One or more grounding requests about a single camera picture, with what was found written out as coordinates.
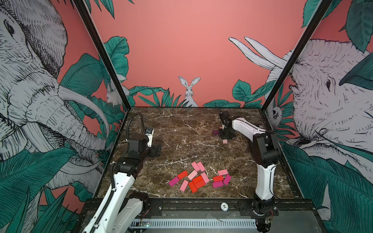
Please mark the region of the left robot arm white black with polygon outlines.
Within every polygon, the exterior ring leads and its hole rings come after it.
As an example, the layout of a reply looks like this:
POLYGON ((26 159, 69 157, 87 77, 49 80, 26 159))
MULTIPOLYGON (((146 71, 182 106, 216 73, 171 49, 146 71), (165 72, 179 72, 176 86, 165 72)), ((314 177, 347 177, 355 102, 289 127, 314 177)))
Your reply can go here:
POLYGON ((111 185, 98 210, 82 230, 83 233, 125 233, 141 213, 149 207, 145 194, 126 195, 148 157, 160 155, 160 145, 153 145, 153 133, 137 134, 129 139, 129 149, 109 170, 111 185))

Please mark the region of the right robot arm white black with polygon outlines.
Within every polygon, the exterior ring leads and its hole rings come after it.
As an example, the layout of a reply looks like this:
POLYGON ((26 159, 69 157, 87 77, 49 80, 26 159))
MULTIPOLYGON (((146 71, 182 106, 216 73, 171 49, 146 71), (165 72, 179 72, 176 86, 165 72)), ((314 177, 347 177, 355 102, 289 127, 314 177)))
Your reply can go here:
POLYGON ((219 130, 221 139, 233 139, 236 132, 239 132, 249 140, 251 155, 257 164, 253 211, 256 215, 263 216, 270 212, 275 202, 275 168, 281 155, 277 135, 272 130, 255 126, 243 117, 234 117, 228 111, 220 112, 219 118, 222 122, 222 129, 219 130))

